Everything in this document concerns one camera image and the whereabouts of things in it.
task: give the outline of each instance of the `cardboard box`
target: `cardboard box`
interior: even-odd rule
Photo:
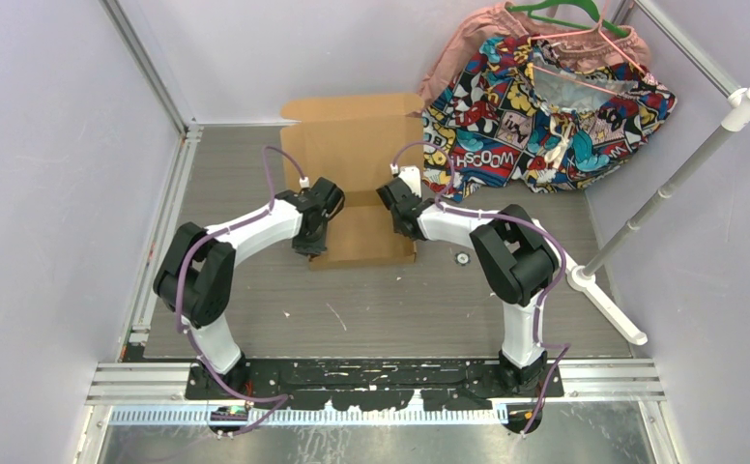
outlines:
[[[310,269],[412,263],[415,244],[392,230],[392,219],[375,189],[391,179],[398,150],[422,140],[416,94],[360,95],[290,101],[281,116],[299,121],[281,130],[281,148],[310,181],[325,177],[346,194],[343,211],[330,222],[327,251]],[[422,166],[423,149],[412,147],[400,165]],[[298,173],[284,162],[287,188],[298,191]]]

